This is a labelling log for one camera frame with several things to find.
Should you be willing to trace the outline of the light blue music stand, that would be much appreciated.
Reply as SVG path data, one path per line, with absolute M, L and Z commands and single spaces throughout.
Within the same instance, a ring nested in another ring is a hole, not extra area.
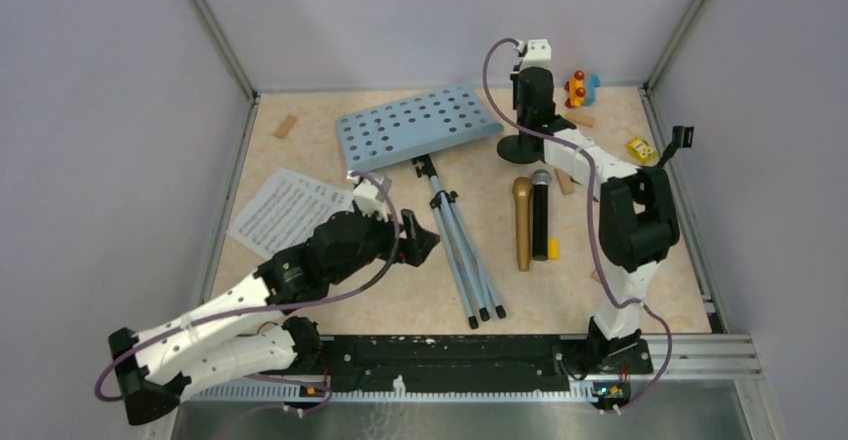
M 409 161 L 432 190 L 436 220 L 468 326 L 475 330 L 506 312 L 467 223 L 458 193 L 445 188 L 435 155 L 493 137 L 503 126 L 484 111 L 466 83 L 442 86 L 396 101 L 343 114 L 335 120 L 346 168 L 374 171 Z

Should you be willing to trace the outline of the gold microphone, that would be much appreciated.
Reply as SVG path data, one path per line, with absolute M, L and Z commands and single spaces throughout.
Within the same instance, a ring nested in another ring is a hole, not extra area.
M 528 177 L 517 177 L 512 183 L 511 193 L 514 201 L 517 268 L 520 272 L 527 272 L 531 263 L 531 180 Z

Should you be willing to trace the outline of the sheet music page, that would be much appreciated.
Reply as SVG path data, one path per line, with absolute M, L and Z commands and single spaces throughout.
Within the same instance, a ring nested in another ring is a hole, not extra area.
M 270 179 L 237 214 L 227 233 L 270 259 L 280 250 L 305 242 L 332 214 L 321 196 L 300 179 Z
M 353 196 L 349 190 L 286 168 L 278 168 L 275 174 L 281 178 L 293 180 L 299 186 L 305 187 L 311 197 L 317 199 L 322 205 L 329 207 L 332 212 L 351 211 L 353 209 Z

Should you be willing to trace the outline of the silver black microphone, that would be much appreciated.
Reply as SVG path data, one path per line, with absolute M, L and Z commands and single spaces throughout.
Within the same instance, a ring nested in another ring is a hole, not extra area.
M 535 170 L 531 176 L 531 256 L 535 261 L 546 261 L 548 259 L 549 186 L 551 181 L 551 174 L 544 169 Z

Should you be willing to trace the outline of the black stand for silver microphone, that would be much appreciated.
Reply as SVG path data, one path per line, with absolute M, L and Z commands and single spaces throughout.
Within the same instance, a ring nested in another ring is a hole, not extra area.
M 544 158 L 543 140 L 523 133 L 502 137 L 496 146 L 498 156 L 510 163 L 529 165 Z

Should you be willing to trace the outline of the black stand for gold microphone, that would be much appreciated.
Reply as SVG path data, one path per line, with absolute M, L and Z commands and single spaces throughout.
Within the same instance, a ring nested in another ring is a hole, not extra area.
M 671 132 L 671 140 L 662 151 L 654 167 L 664 169 L 678 150 L 691 148 L 694 140 L 694 130 L 695 128 L 693 126 L 674 126 Z

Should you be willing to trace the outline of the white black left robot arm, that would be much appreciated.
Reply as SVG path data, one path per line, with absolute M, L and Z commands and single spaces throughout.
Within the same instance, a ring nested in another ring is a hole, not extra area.
M 331 302 L 329 288 L 376 260 L 379 281 L 394 264 L 418 267 L 439 244 L 415 214 L 380 218 L 338 212 L 303 243 L 283 249 L 219 296 L 162 325 L 108 337 L 130 425 L 156 421 L 196 393 L 265 371 L 308 373 L 322 342 L 298 309 Z

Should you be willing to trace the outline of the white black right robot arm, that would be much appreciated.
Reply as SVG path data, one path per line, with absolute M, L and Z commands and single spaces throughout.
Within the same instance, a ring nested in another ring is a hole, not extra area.
M 516 163 L 543 162 L 585 186 L 590 251 L 606 300 L 590 318 L 578 358 L 612 372 L 641 336 L 640 311 L 660 263 L 680 239 L 667 173 L 608 153 L 557 114 L 552 73 L 511 74 L 518 133 Z

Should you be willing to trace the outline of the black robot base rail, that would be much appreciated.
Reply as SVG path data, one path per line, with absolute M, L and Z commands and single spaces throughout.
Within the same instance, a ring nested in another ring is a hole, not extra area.
M 341 393 L 387 392 L 396 379 L 411 393 L 565 391 L 592 376 L 651 375 L 646 341 L 604 358 L 573 335 L 337 335 L 312 360 L 287 368 L 315 375 Z

